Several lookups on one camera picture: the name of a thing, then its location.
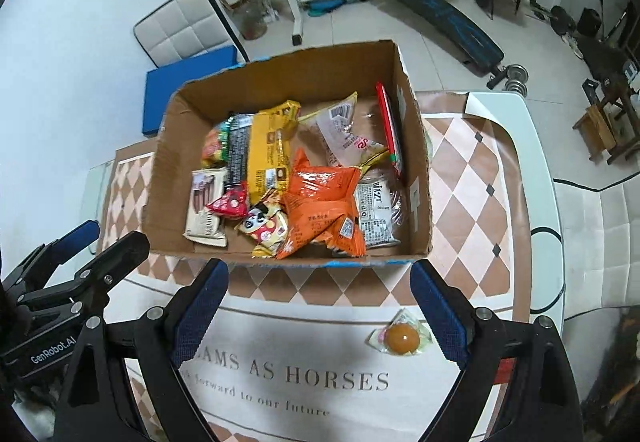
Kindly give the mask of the red silver spicy strip packet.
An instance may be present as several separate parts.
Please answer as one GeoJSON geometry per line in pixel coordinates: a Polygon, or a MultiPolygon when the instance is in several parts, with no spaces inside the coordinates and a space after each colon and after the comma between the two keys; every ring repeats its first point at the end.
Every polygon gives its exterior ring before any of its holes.
{"type": "Polygon", "coordinates": [[[390,152],[390,162],[396,173],[398,180],[404,180],[404,161],[402,160],[401,144],[399,134],[396,129],[396,122],[390,99],[386,93],[384,84],[377,82],[375,84],[376,97],[378,98],[378,107],[380,108],[387,149],[390,152]]]}

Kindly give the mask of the black sit-up bench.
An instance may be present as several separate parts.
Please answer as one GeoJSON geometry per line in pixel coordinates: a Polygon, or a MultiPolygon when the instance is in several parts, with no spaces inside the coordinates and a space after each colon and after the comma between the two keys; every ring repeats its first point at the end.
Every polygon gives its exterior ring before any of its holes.
{"type": "Polygon", "coordinates": [[[441,35],[463,53],[474,70],[483,76],[491,74],[489,90],[494,90],[506,78],[501,67],[503,50],[480,26],[446,0],[395,0],[426,20],[441,35]]]}

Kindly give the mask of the colourful candy packet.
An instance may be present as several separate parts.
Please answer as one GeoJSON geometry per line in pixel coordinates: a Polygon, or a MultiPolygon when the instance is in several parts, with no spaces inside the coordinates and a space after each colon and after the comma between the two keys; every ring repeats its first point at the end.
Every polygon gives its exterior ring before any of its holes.
{"type": "Polygon", "coordinates": [[[201,166],[204,169],[221,167],[228,162],[230,124],[231,120],[226,119],[207,133],[201,151],[201,166]]]}

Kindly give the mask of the brown jar on floor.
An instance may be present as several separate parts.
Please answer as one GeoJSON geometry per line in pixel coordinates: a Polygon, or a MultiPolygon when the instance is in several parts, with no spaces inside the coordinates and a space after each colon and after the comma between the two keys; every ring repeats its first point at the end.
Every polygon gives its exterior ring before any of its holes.
{"type": "Polygon", "coordinates": [[[245,40],[253,41],[262,38],[268,30],[262,12],[262,2],[246,0],[238,9],[238,26],[245,40]]]}

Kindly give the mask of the yellow red snack bag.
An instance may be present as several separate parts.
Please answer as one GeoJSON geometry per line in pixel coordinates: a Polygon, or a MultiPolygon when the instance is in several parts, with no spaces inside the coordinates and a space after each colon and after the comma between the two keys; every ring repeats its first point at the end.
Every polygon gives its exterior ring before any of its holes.
{"type": "Polygon", "coordinates": [[[288,189],[291,140],[299,111],[299,102],[287,100],[253,116],[247,162],[248,194],[252,205],[272,188],[279,193],[288,189]]]}

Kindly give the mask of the black striped snack packet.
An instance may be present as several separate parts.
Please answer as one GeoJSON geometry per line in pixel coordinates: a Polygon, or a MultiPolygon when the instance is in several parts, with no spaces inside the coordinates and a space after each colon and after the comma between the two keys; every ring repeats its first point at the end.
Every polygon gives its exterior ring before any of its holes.
{"type": "Polygon", "coordinates": [[[227,134],[228,176],[224,189],[230,192],[247,181],[248,150],[253,114],[236,114],[230,118],[227,134]]]}

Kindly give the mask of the wooden stool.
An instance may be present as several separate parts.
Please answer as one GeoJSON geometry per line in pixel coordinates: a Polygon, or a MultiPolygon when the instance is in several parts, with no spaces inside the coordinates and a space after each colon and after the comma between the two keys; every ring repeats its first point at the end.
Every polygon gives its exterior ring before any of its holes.
{"type": "Polygon", "coordinates": [[[590,105],[574,123],[587,147],[590,162],[600,162],[608,154],[606,163],[612,165],[620,158],[628,160],[639,153],[639,114],[632,105],[629,94],[607,96],[603,101],[590,105]],[[631,136],[623,139],[615,132],[616,117],[626,117],[631,126],[631,136]]]}

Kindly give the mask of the clear bread packet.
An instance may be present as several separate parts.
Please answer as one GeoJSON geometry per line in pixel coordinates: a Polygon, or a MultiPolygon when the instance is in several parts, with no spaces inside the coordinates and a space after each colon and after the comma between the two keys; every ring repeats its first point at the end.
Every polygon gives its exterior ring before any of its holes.
{"type": "Polygon", "coordinates": [[[369,170],[357,185],[355,199],[366,247],[399,245],[406,213],[404,191],[395,171],[390,167],[369,170]]]}

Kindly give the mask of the wrapped braised egg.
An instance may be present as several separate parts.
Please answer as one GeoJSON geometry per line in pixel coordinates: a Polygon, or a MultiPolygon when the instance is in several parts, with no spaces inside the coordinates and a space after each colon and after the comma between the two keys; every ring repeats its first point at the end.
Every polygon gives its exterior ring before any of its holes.
{"type": "Polygon", "coordinates": [[[366,344],[381,353],[418,355],[433,343],[430,330],[408,310],[400,310],[384,327],[375,329],[366,344]]]}

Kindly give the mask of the patterned table mat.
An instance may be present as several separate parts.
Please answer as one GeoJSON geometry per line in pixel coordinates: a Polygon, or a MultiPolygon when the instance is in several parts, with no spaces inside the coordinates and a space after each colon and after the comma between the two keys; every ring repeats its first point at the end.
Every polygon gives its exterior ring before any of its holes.
{"type": "MultiPolygon", "coordinates": [[[[431,264],[474,306],[524,320],[532,243],[518,156],[462,93],[418,96],[427,134],[431,264]]],[[[418,315],[410,268],[378,249],[370,266],[304,254],[279,268],[230,264],[230,285],[182,376],[223,441],[415,441],[457,378],[435,341],[416,355],[373,347],[400,312],[418,315]]]]}

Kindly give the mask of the panda yellow snack packet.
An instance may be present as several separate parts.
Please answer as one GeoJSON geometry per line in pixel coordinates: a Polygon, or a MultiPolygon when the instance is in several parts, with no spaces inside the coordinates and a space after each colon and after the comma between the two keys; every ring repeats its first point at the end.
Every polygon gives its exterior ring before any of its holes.
{"type": "Polygon", "coordinates": [[[288,217],[281,207],[280,193],[274,188],[266,191],[235,229],[256,243],[253,257],[274,257],[288,238],[288,217]]]}

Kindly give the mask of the white sofa cushion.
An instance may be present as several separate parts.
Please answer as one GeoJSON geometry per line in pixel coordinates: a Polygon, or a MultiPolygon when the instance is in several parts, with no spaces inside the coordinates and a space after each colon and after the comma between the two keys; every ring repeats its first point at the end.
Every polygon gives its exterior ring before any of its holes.
{"type": "Polygon", "coordinates": [[[563,237],[564,318],[638,306],[639,178],[593,191],[555,183],[563,237]]]}

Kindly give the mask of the cardboard box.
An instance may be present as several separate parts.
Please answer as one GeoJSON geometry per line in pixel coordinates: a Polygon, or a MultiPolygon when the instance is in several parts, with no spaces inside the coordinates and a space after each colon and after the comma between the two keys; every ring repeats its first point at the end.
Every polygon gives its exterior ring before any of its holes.
{"type": "Polygon", "coordinates": [[[400,130],[408,219],[397,247],[377,249],[364,262],[421,259],[432,248],[432,203],[420,105],[404,60],[390,40],[340,44],[298,50],[254,61],[184,84],[169,101],[157,137],[142,232],[152,251],[183,258],[221,258],[250,263],[254,244],[226,225],[228,245],[203,246],[183,236],[192,172],[200,165],[206,134],[232,114],[254,114],[284,103],[299,102],[309,113],[358,93],[355,129],[367,138],[383,139],[375,84],[384,84],[400,130]]]}

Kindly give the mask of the white cushioned chair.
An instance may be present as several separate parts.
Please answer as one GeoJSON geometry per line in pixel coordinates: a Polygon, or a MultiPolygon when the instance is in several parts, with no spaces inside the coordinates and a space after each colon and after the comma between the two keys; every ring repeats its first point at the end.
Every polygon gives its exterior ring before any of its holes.
{"type": "Polygon", "coordinates": [[[134,38],[156,67],[233,46],[250,61],[217,0],[168,0],[134,25],[134,38]]]}

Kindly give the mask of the yellow dotted bread packet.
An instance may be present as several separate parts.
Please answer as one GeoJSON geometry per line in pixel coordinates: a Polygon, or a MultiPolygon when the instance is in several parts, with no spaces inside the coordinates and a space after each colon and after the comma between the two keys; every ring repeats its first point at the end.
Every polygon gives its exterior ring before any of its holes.
{"type": "Polygon", "coordinates": [[[358,167],[366,172],[387,156],[388,149],[352,131],[358,93],[300,117],[298,128],[313,133],[326,151],[332,167],[358,167]]]}

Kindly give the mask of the small red triangular packet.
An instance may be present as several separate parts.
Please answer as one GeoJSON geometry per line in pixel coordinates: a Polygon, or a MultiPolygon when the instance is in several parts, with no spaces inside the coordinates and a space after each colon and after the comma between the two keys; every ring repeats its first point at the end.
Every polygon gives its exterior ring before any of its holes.
{"type": "Polygon", "coordinates": [[[242,220],[250,209],[247,184],[241,182],[228,185],[219,198],[206,204],[205,207],[216,216],[229,220],[242,220]]]}

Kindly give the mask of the dumbbell near bench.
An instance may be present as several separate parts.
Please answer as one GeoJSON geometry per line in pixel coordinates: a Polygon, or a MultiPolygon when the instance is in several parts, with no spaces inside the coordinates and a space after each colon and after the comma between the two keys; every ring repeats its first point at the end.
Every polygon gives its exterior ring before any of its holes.
{"type": "Polygon", "coordinates": [[[527,96],[528,70],[521,64],[511,64],[506,68],[504,90],[514,92],[523,98],[527,96]]]}

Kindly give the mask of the orange triangular snack packet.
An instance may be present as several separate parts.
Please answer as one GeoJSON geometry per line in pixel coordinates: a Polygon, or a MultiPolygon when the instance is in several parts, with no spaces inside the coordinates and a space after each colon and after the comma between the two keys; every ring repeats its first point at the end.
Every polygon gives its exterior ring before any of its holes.
{"type": "Polygon", "coordinates": [[[276,258],[288,258],[313,242],[363,257],[367,247],[355,200],[360,176],[358,167],[313,166],[299,147],[288,189],[280,198],[288,216],[288,236],[276,258]]]}

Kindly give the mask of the white chocolate wafer packet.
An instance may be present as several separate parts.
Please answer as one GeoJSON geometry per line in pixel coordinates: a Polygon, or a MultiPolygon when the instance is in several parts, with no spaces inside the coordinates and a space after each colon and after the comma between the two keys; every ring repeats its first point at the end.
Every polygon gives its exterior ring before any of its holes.
{"type": "Polygon", "coordinates": [[[183,232],[187,240],[209,247],[227,246],[222,219],[210,210],[210,206],[224,194],[227,178],[227,168],[201,169],[192,172],[186,227],[183,232]]]}

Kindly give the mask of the small red flat packet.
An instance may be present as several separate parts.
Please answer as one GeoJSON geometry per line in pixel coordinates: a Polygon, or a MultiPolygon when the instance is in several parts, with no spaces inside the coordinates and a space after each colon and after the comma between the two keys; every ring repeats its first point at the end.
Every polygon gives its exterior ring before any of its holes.
{"type": "Polygon", "coordinates": [[[508,384],[510,382],[515,363],[515,358],[503,358],[500,361],[494,380],[495,386],[497,384],[508,384]]]}

